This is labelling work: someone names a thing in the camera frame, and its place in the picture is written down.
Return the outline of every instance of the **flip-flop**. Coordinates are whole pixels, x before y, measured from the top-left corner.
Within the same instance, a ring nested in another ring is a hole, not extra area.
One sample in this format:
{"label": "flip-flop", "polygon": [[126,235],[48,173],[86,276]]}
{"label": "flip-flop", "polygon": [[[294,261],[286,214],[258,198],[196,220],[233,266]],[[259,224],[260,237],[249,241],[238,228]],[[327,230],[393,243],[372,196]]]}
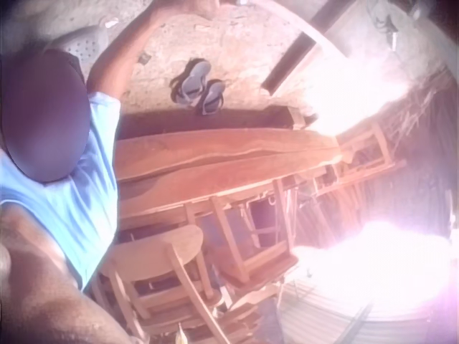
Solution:
{"label": "flip-flop", "polygon": [[94,63],[107,47],[107,30],[94,25],[70,32],[51,42],[46,49],[58,49],[63,52],[69,52],[78,57],[82,65],[85,65]]}
{"label": "flip-flop", "polygon": [[209,74],[211,65],[206,60],[195,63],[183,81],[178,81],[172,90],[172,100],[180,105],[190,106],[198,99],[206,89],[206,76]]}
{"label": "flip-flop", "polygon": [[221,80],[212,80],[209,82],[209,87],[206,89],[205,95],[199,102],[199,110],[201,115],[213,115],[217,113],[224,104],[223,92],[225,85]]}

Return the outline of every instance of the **hand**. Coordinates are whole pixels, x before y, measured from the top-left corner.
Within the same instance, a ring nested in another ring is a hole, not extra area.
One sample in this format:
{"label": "hand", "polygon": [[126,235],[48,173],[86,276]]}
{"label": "hand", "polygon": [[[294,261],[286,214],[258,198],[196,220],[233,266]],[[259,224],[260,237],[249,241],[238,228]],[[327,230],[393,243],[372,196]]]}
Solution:
{"label": "hand", "polygon": [[153,0],[151,8],[171,16],[196,14],[212,19],[220,7],[219,0]]}

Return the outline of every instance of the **bright light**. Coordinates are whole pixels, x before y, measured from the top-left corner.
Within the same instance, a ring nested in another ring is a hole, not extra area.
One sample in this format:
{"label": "bright light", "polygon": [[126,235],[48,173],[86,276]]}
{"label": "bright light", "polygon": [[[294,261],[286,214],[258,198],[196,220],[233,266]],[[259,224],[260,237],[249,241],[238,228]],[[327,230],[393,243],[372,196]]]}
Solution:
{"label": "bright light", "polygon": [[323,135],[337,135],[376,114],[383,105],[407,93],[407,83],[384,79],[378,60],[356,62],[325,59],[308,70],[306,102],[318,113],[310,127]]}
{"label": "bright light", "polygon": [[398,310],[437,296],[448,281],[450,259],[446,239],[373,222],[321,255],[312,279],[331,296]]}

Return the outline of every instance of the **workshop floor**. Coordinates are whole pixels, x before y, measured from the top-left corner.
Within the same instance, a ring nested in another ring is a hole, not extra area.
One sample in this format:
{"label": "workshop floor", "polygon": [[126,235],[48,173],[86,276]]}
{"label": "workshop floor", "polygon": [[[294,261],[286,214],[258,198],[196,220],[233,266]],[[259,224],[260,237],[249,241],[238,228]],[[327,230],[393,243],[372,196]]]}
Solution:
{"label": "workshop floor", "polygon": [[[148,2],[24,0],[2,24],[3,53],[19,49],[27,40],[52,39],[118,18],[119,24],[108,30],[112,39]],[[325,0],[279,2],[308,20]],[[335,133],[403,96],[442,65],[413,23],[405,15],[391,13],[399,30],[396,53],[372,25],[366,0],[359,0],[327,34],[352,61],[353,69],[343,72],[333,57],[316,49],[309,66],[277,97],[270,97],[261,84],[299,35],[298,29],[252,6],[225,7],[214,21],[174,18],[145,49],[151,55],[148,63],[136,65],[131,88],[123,98],[123,113],[175,108],[169,83],[190,59],[200,57],[211,62],[211,78],[227,83],[226,108],[262,110],[272,104],[288,105],[299,108],[303,115],[318,113],[321,129]]]}

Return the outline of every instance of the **pair of sandals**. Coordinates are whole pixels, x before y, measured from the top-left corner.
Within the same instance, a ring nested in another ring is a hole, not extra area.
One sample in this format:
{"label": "pair of sandals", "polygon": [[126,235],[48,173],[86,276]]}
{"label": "pair of sandals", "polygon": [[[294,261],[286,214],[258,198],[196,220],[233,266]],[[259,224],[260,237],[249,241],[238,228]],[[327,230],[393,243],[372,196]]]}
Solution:
{"label": "pair of sandals", "polygon": [[224,104],[223,92],[225,85],[221,80],[210,80],[211,65],[205,59],[191,61],[185,72],[172,80],[171,98],[176,104],[192,106],[196,100],[201,115],[218,113]]}

